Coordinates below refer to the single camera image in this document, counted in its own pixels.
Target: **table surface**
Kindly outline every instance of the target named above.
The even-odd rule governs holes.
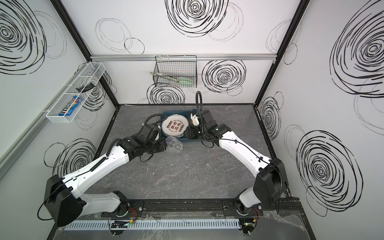
[[[102,154],[111,141],[137,133],[142,122],[155,113],[190,110],[193,106],[122,106]],[[270,157],[251,105],[206,105],[218,124],[224,123],[256,151]],[[201,142],[184,142],[182,152],[156,153],[148,162],[135,158],[116,168],[91,186],[86,193],[121,191],[128,199],[234,198],[254,185],[251,172],[232,154]]]

